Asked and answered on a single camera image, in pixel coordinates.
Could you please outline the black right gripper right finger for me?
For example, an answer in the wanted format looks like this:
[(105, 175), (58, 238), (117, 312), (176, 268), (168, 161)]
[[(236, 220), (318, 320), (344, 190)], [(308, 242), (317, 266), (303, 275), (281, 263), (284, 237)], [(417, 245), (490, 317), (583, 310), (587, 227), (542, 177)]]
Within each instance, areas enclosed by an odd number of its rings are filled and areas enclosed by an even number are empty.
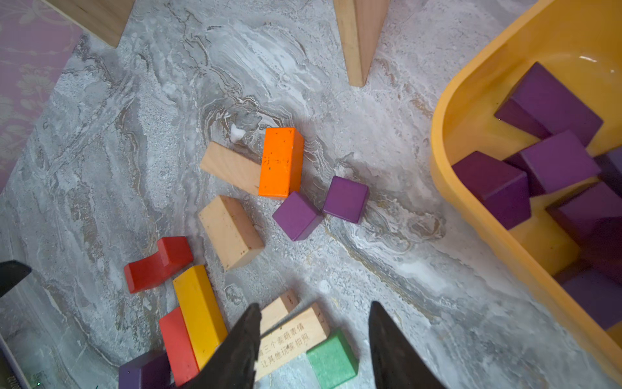
[(371, 303), (369, 344), (376, 388), (444, 388), (379, 301)]

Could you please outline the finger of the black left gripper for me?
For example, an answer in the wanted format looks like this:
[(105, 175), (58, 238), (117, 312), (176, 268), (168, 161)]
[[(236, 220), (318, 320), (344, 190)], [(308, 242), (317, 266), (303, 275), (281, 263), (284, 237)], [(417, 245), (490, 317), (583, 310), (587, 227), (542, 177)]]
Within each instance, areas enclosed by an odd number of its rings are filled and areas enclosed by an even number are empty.
[(16, 260), (0, 264), (0, 297), (5, 296), (32, 272), (32, 268)]

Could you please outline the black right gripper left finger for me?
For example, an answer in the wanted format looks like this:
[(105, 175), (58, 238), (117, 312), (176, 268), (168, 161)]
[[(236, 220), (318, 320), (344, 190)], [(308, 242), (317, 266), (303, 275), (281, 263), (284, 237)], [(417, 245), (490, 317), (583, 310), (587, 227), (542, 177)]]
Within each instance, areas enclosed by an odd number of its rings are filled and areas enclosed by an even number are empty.
[(259, 357), (261, 310), (250, 304), (225, 341), (187, 388), (253, 388)]

